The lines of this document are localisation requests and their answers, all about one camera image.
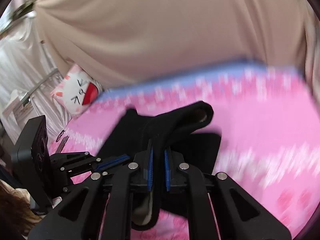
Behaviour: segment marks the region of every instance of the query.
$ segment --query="pink bedspread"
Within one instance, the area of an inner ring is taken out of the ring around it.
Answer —
[[[215,77],[194,75],[188,84],[176,80],[169,87],[155,84],[148,92],[128,89],[116,96],[107,91],[70,121],[63,151],[96,155],[129,106],[140,114],[157,115],[198,100],[214,110],[212,123],[203,130],[222,132],[213,173],[230,175],[295,237],[320,201],[320,122],[308,88],[292,71],[243,68],[236,75],[232,71],[220,71]],[[51,153],[58,144],[50,146]],[[153,229],[132,231],[132,239],[187,240],[188,222],[161,212]]]

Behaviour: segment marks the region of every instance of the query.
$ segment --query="black cloth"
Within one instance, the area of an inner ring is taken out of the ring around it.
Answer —
[[[153,204],[150,222],[141,226],[140,230],[153,227],[159,215],[164,186],[164,149],[171,146],[172,150],[184,155],[185,161],[197,166],[202,172],[211,173],[217,157],[220,135],[191,134],[207,126],[213,118],[212,107],[202,101],[175,109],[157,116],[138,115],[135,109],[127,110],[120,119],[108,139],[98,153],[98,157],[129,155],[132,160],[137,152],[146,150],[149,139],[153,146]],[[184,215],[185,206],[164,209]]]

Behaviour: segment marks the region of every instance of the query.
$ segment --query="beige curtain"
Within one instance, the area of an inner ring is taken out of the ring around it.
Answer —
[[[304,68],[314,54],[305,0],[37,0],[35,8],[60,72],[75,61],[105,88],[240,58]]]

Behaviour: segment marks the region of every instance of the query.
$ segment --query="brown hair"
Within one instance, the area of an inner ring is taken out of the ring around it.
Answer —
[[[30,210],[26,198],[18,192],[10,192],[0,180],[0,212],[20,234],[27,236],[40,217]]]

